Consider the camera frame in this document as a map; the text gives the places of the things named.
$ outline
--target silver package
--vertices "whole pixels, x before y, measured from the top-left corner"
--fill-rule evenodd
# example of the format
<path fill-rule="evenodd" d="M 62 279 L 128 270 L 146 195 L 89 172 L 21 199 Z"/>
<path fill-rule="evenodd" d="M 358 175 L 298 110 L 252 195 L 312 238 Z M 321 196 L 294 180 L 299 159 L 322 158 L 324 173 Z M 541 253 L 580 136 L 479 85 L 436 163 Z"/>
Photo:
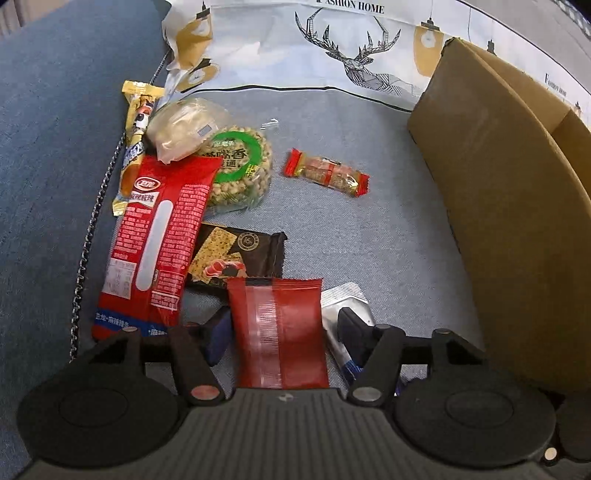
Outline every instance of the silver package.
<path fill-rule="evenodd" d="M 369 326 L 375 325 L 369 303 L 359 285 L 353 282 L 343 283 L 325 290 L 320 295 L 322 307 L 322 326 L 326 332 L 330 353 L 334 356 L 342 375 L 349 385 L 357 378 L 361 368 L 353 362 L 345 346 L 337 338 L 339 311 L 349 307 Z"/>

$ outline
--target red snack package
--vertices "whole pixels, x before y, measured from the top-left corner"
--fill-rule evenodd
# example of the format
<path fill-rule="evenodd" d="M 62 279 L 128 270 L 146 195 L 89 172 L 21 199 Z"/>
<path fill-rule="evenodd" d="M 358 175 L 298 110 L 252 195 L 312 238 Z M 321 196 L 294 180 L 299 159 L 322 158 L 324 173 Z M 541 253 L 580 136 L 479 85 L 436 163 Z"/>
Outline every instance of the red snack package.
<path fill-rule="evenodd" d="M 92 336 L 123 327 L 162 335 L 178 308 L 197 231 L 221 158 L 189 156 L 165 165 L 146 155 L 119 225 Z"/>
<path fill-rule="evenodd" d="M 328 388 L 322 279 L 228 278 L 244 388 Z"/>
<path fill-rule="evenodd" d="M 283 168 L 286 177 L 304 177 L 331 189 L 360 197 L 368 192 L 369 175 L 341 162 L 312 157 L 293 148 Z"/>

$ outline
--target snack package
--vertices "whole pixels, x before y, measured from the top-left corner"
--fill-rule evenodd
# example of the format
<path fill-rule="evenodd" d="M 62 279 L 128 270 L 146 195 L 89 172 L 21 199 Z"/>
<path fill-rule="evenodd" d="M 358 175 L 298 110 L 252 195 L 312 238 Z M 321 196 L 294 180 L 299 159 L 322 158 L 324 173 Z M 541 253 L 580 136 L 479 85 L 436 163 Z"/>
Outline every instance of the snack package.
<path fill-rule="evenodd" d="M 123 327 L 161 335 L 178 309 L 197 230 L 221 158 L 164 165 L 146 155 L 119 224 L 92 336 Z"/>
<path fill-rule="evenodd" d="M 361 320 L 369 326 L 375 325 L 374 316 L 369 309 L 369 302 L 361 292 L 359 285 L 353 282 L 329 288 L 320 296 L 322 307 L 322 326 L 326 333 L 327 344 L 340 371 L 349 385 L 352 385 L 361 367 L 351 359 L 345 346 L 339 341 L 337 325 L 339 312 L 343 307 L 351 308 Z"/>
<path fill-rule="evenodd" d="M 231 277 L 275 277 L 283 274 L 283 232 L 268 234 L 203 223 L 197 234 L 187 287 L 220 293 Z"/>
<path fill-rule="evenodd" d="M 302 176 L 353 197 L 359 197 L 368 192 L 369 175 L 335 160 L 311 157 L 295 148 L 291 150 L 283 173 L 287 177 Z"/>
<path fill-rule="evenodd" d="M 230 114 L 221 106 L 194 96 L 167 103 L 156 112 L 147 135 L 162 163 L 182 160 L 203 142 L 231 125 Z"/>
<path fill-rule="evenodd" d="M 207 217 L 259 205 L 271 182 L 273 155 L 262 133 L 234 125 L 202 145 L 197 155 L 223 158 L 207 202 Z"/>
<path fill-rule="evenodd" d="M 119 191 L 113 200 L 113 215 L 123 215 L 129 194 L 138 176 L 139 166 L 144 158 L 143 137 L 156 101 L 164 95 L 164 89 L 144 82 L 126 80 L 121 92 L 129 102 L 125 120 L 125 155 Z"/>
<path fill-rule="evenodd" d="M 229 278 L 244 388 L 328 388 L 322 279 Z"/>

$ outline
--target cracker image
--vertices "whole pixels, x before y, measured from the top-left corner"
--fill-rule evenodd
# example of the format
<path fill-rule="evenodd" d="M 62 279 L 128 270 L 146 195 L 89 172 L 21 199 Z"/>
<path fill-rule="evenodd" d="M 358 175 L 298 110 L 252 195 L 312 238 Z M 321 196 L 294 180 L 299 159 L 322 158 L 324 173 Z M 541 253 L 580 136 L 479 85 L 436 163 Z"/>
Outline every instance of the cracker image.
<path fill-rule="evenodd" d="M 212 260 L 224 258 L 238 237 L 226 230 L 215 227 L 205 239 L 197 255 L 189 265 L 189 273 L 193 281 L 209 283 L 210 277 L 205 276 L 203 270 Z"/>

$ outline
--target cardboard box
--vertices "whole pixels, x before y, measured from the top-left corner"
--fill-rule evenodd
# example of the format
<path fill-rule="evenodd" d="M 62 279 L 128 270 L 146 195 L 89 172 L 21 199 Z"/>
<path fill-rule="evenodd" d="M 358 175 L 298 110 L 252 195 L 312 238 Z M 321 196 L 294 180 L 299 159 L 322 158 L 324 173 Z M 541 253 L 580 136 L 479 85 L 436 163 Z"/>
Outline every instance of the cardboard box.
<path fill-rule="evenodd" d="M 454 38 L 408 121 L 443 194 L 489 357 L 591 387 L 591 134 L 546 88 Z"/>

